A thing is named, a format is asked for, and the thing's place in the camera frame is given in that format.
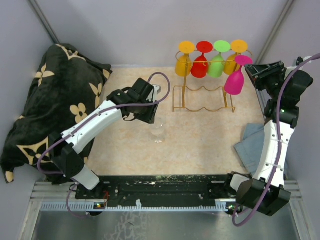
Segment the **pink plastic wine glass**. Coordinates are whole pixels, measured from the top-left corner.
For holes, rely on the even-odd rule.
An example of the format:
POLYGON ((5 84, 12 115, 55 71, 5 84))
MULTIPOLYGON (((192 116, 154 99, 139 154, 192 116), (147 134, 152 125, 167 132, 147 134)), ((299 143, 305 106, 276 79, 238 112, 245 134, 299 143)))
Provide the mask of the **pink plastic wine glass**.
POLYGON ((235 57, 235 63, 239 65, 239 69, 233 72, 228 77, 224 85, 225 92, 232 96, 239 95, 242 92, 242 89, 245 83, 245 77, 244 77, 244 74, 242 73, 242 67, 244 67, 245 65, 252 64, 253 60, 249 56, 238 55, 235 57))

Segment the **orange plastic wine glass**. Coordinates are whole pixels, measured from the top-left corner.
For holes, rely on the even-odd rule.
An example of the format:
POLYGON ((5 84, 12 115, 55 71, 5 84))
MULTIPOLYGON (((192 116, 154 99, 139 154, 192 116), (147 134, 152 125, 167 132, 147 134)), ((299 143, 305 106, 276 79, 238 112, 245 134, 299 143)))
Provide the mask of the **orange plastic wine glass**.
POLYGON ((192 68, 190 54, 195 51, 195 45, 191 41, 182 41, 178 48, 181 56, 177 59, 175 73, 179 77, 187 77, 192 68))
POLYGON ((231 42, 230 49, 234 52, 230 55, 224 65, 223 72, 230 76, 232 73, 240 69, 240 66, 236 63, 235 58, 248 50, 248 44, 242 39, 236 39, 231 42))

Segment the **green plastic wine glass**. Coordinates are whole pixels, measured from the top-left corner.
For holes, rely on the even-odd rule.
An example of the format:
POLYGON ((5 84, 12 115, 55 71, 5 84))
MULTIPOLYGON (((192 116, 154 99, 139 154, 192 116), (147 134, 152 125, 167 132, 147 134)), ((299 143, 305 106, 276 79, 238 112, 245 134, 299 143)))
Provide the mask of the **green plastic wine glass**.
POLYGON ((222 53, 226 53, 231 49, 231 45, 225 40, 217 40, 213 44, 214 50, 218 52, 209 63, 207 74, 212 78, 219 78, 224 70, 224 58, 222 53))

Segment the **red plastic wine glass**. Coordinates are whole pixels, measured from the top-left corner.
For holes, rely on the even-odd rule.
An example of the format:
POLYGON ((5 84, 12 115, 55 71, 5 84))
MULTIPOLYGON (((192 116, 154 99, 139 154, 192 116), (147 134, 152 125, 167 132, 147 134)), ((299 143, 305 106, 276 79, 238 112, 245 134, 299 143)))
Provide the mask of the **red plastic wine glass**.
POLYGON ((193 77, 201 79, 207 75, 209 67, 208 60, 205 57, 205 54, 212 52, 214 47, 208 41, 200 41, 197 43, 196 48, 201 53, 201 55, 197 57, 193 62, 191 74, 193 77))

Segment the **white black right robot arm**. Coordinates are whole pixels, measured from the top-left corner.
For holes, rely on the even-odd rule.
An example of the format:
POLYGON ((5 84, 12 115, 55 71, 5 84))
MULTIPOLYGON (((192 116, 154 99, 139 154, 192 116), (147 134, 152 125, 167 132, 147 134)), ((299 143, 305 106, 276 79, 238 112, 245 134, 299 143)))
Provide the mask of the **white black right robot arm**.
POLYGON ((223 192, 235 198, 237 204, 273 216, 289 203, 291 193, 285 190, 284 171, 290 139, 299 119, 302 94, 314 79, 295 67, 284 66, 282 61, 265 65, 245 65, 252 84, 270 96, 264 109, 264 143, 257 171, 252 177, 231 172, 223 185, 223 192))

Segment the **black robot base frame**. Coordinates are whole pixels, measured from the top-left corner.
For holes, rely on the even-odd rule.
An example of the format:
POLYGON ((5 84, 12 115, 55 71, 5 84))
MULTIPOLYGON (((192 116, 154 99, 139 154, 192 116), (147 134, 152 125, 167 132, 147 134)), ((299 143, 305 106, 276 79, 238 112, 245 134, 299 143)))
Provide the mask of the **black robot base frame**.
MULTIPOLYGON (((155 207, 208 206, 218 199, 235 200, 236 192, 227 186, 230 179, 230 174, 101 176, 93 190, 79 185, 75 198, 98 202, 99 208, 132 206, 137 200, 155 207)), ((235 209, 236 204, 224 212, 232 215, 235 209)))

